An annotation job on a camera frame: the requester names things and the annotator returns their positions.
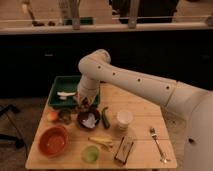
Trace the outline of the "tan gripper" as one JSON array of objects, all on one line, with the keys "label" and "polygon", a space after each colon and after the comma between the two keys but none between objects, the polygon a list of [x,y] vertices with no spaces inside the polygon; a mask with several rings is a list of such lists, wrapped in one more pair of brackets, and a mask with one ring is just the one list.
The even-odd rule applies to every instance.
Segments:
[{"label": "tan gripper", "polygon": [[77,104],[78,104],[79,106],[80,106],[80,104],[81,104],[81,102],[82,102],[82,100],[83,100],[84,98],[88,98],[89,101],[90,101],[90,103],[91,103],[91,105],[93,104],[94,99],[95,99],[94,96],[85,96],[85,95],[81,95],[80,93],[77,93],[77,94],[76,94],[76,101],[77,101]]}]

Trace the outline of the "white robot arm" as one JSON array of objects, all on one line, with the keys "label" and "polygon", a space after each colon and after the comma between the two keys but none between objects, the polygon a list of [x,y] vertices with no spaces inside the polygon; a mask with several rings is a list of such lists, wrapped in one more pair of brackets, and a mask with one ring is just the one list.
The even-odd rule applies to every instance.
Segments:
[{"label": "white robot arm", "polygon": [[110,64],[110,54],[98,49],[78,63],[82,74],[77,86],[77,103],[92,104],[100,82],[107,82],[187,121],[183,171],[213,171],[213,91],[180,81],[130,71]]}]

